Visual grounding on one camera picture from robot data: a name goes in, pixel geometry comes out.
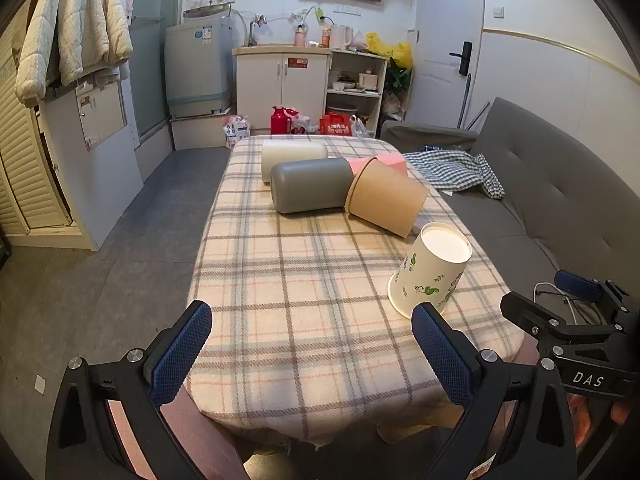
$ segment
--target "sofa backrest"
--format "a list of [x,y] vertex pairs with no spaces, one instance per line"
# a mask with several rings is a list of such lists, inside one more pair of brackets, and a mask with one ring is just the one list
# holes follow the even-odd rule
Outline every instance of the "sofa backrest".
[[558,269],[613,280],[640,297],[640,198],[594,153],[500,98],[472,153],[486,157],[504,205]]

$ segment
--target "tablecloth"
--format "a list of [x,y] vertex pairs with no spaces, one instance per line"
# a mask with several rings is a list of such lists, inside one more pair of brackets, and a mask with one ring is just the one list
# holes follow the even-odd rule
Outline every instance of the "tablecloth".
[[[260,177],[268,138],[233,149],[194,270],[191,298],[213,311],[186,380],[202,413],[257,440],[322,445],[355,422],[388,422],[446,402],[410,321],[386,294],[420,227],[432,221],[455,225],[474,250],[443,317],[476,348],[516,355],[524,333],[500,313],[508,288],[436,190],[406,239],[344,210],[281,215]],[[375,139],[295,138],[324,142],[330,156],[397,153]],[[410,165],[409,174],[427,185]]]

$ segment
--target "sofa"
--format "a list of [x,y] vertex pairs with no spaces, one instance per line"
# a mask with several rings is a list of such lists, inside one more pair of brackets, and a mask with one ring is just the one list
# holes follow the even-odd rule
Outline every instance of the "sofa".
[[[511,290],[530,298],[537,283],[553,282],[556,270],[566,269],[613,280],[640,297],[640,198],[567,133],[496,98],[479,133],[387,121],[381,139],[401,153],[428,144],[485,156],[504,187],[503,199],[492,200],[479,190],[442,197]],[[540,297],[540,303],[573,322],[559,300]],[[578,316],[578,322],[596,319]]]

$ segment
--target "white paper cup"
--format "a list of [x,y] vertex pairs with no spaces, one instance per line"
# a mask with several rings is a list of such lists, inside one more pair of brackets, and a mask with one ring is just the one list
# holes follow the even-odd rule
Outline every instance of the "white paper cup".
[[267,139],[262,143],[262,181],[271,181],[271,168],[281,162],[328,158],[326,146],[308,140]]
[[442,313],[472,253],[469,240],[455,227],[425,225],[389,280],[386,290],[394,309],[411,319],[416,305],[429,302]]

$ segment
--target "gold wall trim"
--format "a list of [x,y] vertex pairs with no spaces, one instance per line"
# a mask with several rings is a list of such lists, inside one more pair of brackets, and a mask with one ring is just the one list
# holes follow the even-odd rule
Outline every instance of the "gold wall trim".
[[574,46],[567,45],[566,43],[560,43],[559,41],[550,40],[549,38],[542,38],[541,36],[533,36],[532,34],[524,34],[523,32],[513,32],[512,30],[501,30],[500,28],[483,28],[483,32],[488,32],[489,34],[502,34],[504,36],[515,36],[516,38],[524,38],[525,40],[533,40],[533,41],[541,41],[542,43],[546,43],[553,46],[559,46],[561,48],[565,48],[567,50],[571,50],[572,52],[576,52],[578,54],[582,54],[583,56],[588,57],[589,59],[593,59],[598,63],[602,63],[605,66],[608,66],[610,69],[615,70],[619,74],[623,75],[627,79],[630,79],[638,86],[640,86],[640,78],[633,74],[630,74],[626,70],[621,69],[618,65],[613,64],[606,59],[603,59],[595,54],[590,54],[584,50],[580,50],[579,48],[575,48]]

